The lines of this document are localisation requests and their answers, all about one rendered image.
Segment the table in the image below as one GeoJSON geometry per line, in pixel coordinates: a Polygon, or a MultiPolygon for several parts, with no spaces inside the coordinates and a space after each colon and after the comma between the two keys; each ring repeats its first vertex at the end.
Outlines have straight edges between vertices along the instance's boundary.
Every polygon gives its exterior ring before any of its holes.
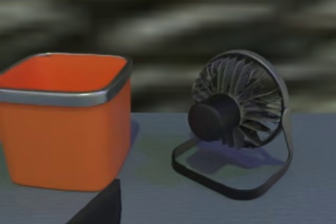
{"type": "MultiPolygon", "coordinates": [[[[186,114],[139,113],[132,118],[139,123],[140,134],[119,175],[121,224],[336,223],[336,115],[292,116],[292,164],[273,188],[251,201],[225,198],[172,170],[172,149],[190,135],[186,114]]],[[[226,161],[226,172],[220,177],[237,187],[257,185],[286,155],[281,139],[265,151],[271,155],[263,156],[264,165],[258,164],[261,159],[245,155],[240,166],[226,161]]],[[[0,158],[0,223],[65,223],[96,195],[13,185],[0,158]]],[[[201,168],[214,173],[211,167],[201,168]]]]}

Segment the fan stand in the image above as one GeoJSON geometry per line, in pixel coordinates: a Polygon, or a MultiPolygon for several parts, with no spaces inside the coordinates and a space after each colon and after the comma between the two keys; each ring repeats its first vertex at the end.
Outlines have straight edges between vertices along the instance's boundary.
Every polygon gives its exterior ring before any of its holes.
{"type": "Polygon", "coordinates": [[[179,145],[173,150],[172,167],[177,173],[193,181],[196,181],[199,184],[209,189],[212,189],[216,191],[217,193],[220,193],[228,198],[236,199],[236,200],[250,200],[250,199],[258,198],[262,196],[265,192],[267,192],[268,189],[270,189],[286,173],[292,161],[292,158],[293,158],[293,143],[292,143],[292,138],[291,138],[291,122],[290,122],[290,109],[289,108],[285,108],[282,114],[281,126],[282,126],[282,132],[285,137],[286,146],[288,150],[287,160],[285,164],[283,165],[283,167],[278,172],[273,174],[262,185],[254,189],[236,189],[236,188],[223,185],[206,176],[196,173],[195,171],[179,163],[176,159],[180,155],[184,154],[185,152],[187,152],[188,150],[196,146],[198,143],[200,143],[201,140],[198,140],[198,139],[188,140],[187,142],[179,145]]]}

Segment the fan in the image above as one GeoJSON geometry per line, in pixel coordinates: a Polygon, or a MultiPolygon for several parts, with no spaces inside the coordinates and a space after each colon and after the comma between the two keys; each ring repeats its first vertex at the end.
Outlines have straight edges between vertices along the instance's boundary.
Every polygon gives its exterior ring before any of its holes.
{"type": "Polygon", "coordinates": [[[178,146],[172,156],[180,174],[233,199],[264,194],[286,172],[292,160],[288,92],[282,78],[263,57],[232,50],[214,57],[192,86],[195,104],[188,113],[196,136],[178,146]],[[211,180],[179,163],[176,158],[200,141],[221,141],[232,148],[257,148],[284,132],[288,158],[284,166],[255,189],[239,190],[211,180]]]}

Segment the orange container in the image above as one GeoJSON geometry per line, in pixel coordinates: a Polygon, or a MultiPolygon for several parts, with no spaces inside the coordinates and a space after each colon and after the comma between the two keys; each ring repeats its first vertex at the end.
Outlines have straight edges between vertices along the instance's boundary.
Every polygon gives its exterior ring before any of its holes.
{"type": "Polygon", "coordinates": [[[12,181],[97,191],[130,148],[132,62],[42,54],[0,74],[0,134],[12,181]]]}

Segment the rocky background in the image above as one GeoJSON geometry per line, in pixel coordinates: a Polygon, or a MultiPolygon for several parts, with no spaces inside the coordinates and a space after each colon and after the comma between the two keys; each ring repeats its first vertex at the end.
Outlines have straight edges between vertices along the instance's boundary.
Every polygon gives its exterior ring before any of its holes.
{"type": "Polygon", "coordinates": [[[0,68],[46,51],[127,55],[133,111],[187,111],[202,66],[268,58],[300,112],[336,112],[336,0],[0,0],[0,68]]]}

